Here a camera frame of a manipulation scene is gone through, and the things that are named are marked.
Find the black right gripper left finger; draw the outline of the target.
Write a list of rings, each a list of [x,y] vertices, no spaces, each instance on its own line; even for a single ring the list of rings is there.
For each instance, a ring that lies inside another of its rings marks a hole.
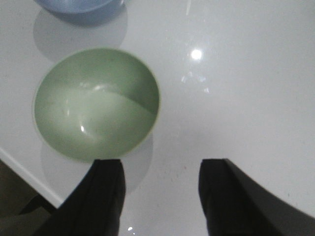
[[[64,203],[36,236],[116,236],[126,194],[119,159],[95,160]]]

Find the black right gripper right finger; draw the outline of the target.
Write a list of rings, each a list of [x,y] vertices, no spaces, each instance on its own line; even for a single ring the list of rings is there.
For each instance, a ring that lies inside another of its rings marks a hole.
[[[315,219],[285,203],[228,159],[204,159],[198,192],[210,236],[313,236]]]

